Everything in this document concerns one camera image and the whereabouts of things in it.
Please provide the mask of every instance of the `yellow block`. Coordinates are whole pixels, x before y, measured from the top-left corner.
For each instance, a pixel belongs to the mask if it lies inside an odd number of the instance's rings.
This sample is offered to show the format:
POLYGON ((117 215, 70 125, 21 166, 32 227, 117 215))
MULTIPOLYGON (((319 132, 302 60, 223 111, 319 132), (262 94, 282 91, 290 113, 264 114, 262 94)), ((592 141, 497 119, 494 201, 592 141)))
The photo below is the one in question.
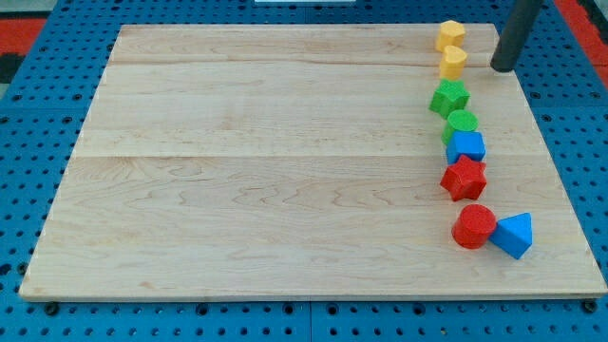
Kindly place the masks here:
POLYGON ((466 52, 459 47, 447 46, 439 64, 439 76, 450 81, 458 80, 463 74, 466 52))
POLYGON ((465 26, 453 20, 448 20, 441 23, 439 26, 439 35, 435 42, 435 48, 443 52, 447 46, 461 47, 465 40, 465 26))

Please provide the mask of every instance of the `blue block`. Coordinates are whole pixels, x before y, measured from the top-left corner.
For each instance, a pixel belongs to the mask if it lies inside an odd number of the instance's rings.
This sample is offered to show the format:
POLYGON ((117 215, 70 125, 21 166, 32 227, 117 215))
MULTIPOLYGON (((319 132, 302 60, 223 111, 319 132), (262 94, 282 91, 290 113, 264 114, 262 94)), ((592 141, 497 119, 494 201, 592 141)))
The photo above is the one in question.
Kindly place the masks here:
POLYGON ((481 162, 485 157, 484 136, 480 132, 459 132, 452 135, 447 144, 447 164, 457 162, 460 156, 466 155, 475 162, 481 162))
POLYGON ((519 259, 532 245, 532 216, 523 213, 500 219, 490 241, 519 259))

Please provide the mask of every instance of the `black cylinder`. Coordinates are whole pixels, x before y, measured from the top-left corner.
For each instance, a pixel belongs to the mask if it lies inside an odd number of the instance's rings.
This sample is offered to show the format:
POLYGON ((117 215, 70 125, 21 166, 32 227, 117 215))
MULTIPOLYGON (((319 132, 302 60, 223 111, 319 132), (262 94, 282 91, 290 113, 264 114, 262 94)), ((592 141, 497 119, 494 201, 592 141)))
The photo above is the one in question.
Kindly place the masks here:
POLYGON ((513 10, 506 21, 490 66, 498 72, 513 70, 528 38, 534 20, 541 11, 542 0, 515 0, 513 10))

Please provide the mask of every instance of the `blue pegboard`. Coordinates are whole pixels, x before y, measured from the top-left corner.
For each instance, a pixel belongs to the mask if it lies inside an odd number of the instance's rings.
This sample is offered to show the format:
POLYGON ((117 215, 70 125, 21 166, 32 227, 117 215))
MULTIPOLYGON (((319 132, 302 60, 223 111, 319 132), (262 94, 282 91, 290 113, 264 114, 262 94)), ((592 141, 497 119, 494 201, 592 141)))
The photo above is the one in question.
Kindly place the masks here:
MULTIPOLYGON (((504 25, 511 1, 60 0, 0 103, 0 340, 608 340, 608 301, 27 303, 20 272, 52 204, 121 24, 504 25)), ((608 95, 546 2, 516 68, 598 264, 608 270, 608 95)))

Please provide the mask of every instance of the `row of blocks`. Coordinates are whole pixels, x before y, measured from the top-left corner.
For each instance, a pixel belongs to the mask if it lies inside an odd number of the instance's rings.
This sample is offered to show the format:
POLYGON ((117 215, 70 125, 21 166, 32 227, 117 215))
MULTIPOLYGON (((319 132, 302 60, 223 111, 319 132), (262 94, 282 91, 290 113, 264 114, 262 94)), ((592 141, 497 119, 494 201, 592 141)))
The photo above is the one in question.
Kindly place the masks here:
MULTIPOLYGON (((442 141, 446 145, 447 169, 441 185, 452 200, 476 200, 487 185, 485 178, 485 142, 477 132, 478 120, 465 110, 470 98, 465 83, 460 81, 466 63, 465 27, 454 21, 441 24, 435 47, 443 52, 440 63, 441 82, 429 109, 446 120, 442 141)), ((522 213, 496 220, 481 204, 466 206, 452 227, 454 239, 463 247, 476 249, 489 239, 512 257, 519 259, 532 245, 532 217, 522 213)))

